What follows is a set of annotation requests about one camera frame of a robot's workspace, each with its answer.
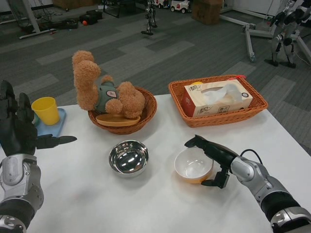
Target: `gray carpet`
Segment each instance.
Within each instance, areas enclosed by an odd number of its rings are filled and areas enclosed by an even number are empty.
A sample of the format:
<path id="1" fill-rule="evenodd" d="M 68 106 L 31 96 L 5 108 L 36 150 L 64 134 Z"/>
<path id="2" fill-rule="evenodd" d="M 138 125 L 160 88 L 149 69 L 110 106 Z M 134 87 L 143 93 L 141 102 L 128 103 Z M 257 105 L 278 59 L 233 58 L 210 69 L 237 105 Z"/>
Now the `gray carpet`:
<path id="1" fill-rule="evenodd" d="M 259 18 L 237 12 L 226 15 L 261 23 Z M 206 26 L 190 14 L 161 9 L 156 11 L 159 27 L 154 36 L 147 37 L 140 33 L 145 29 L 143 13 L 104 17 L 92 26 L 25 40 L 18 40 L 23 32 L 16 24 L 1 25 L 1 79 L 10 81 L 16 93 L 27 93 L 31 101 L 52 96 L 60 106 L 76 103 L 71 56 L 77 50 L 91 51 L 103 75 L 111 74 L 118 83 L 131 81 L 154 95 L 168 94 L 167 85 L 175 80 L 244 74 L 268 100 L 275 118 L 311 154 L 311 68 L 297 57 L 297 69 L 270 66 L 263 61 L 270 57 L 269 41 L 252 38 L 257 62 L 250 63 L 241 26 L 225 21 Z M 311 36 L 305 42 L 311 47 Z M 297 53 L 304 58 L 298 49 Z M 286 60 L 283 51 L 279 59 Z"/>

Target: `bear shirt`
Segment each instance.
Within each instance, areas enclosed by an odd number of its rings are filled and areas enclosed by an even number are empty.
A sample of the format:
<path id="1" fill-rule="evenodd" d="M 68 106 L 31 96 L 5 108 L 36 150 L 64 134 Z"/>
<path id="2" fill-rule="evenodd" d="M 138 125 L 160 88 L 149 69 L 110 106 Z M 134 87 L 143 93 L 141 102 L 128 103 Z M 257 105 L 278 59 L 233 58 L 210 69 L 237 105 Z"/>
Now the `bear shirt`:
<path id="1" fill-rule="evenodd" d="M 96 111 L 106 113 L 106 103 L 111 99 L 117 99 L 119 93 L 116 90 L 113 82 L 107 81 L 97 87 L 98 89 L 98 101 L 95 106 Z"/>

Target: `blue tray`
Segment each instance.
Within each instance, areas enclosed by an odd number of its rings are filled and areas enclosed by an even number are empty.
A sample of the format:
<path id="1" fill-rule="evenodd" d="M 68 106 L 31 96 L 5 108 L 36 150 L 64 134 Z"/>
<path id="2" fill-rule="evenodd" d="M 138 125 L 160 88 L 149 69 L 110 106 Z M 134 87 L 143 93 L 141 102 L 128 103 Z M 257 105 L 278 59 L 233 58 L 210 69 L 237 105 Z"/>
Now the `blue tray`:
<path id="1" fill-rule="evenodd" d="M 60 132 L 63 129 L 63 125 L 66 119 L 66 111 L 62 108 L 58 109 L 59 113 L 59 122 L 55 125 L 45 125 L 40 119 L 36 124 L 36 128 L 38 130 L 38 136 L 45 135 L 45 134 L 53 134 L 53 137 L 58 137 Z"/>

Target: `teddy bear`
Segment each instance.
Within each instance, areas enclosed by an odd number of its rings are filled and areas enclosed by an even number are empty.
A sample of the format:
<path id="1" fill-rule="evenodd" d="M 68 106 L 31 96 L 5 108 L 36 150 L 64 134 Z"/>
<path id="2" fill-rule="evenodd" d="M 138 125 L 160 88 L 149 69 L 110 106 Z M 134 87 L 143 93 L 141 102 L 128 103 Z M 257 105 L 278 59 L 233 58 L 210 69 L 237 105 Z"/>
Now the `teddy bear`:
<path id="1" fill-rule="evenodd" d="M 77 51 L 72 57 L 72 66 L 77 102 L 82 109 L 101 114 L 122 114 L 129 119 L 142 114 L 145 97 L 130 82 L 122 82 L 115 87 L 113 78 L 106 75 L 101 85 L 95 84 L 101 69 L 91 52 Z"/>

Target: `toy car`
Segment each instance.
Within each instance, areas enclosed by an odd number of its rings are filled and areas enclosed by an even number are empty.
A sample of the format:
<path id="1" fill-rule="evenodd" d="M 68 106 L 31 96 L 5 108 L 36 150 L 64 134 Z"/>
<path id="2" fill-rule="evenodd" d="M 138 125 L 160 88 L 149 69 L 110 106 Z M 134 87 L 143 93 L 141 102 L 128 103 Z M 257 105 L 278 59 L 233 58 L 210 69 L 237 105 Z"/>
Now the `toy car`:
<path id="1" fill-rule="evenodd" d="M 155 6 L 158 6 L 158 8 L 168 8 L 169 0 L 155 0 Z"/>
<path id="2" fill-rule="evenodd" d="M 171 11 L 181 11 L 181 13 L 186 13 L 190 11 L 190 1 L 189 0 L 172 0 Z"/>

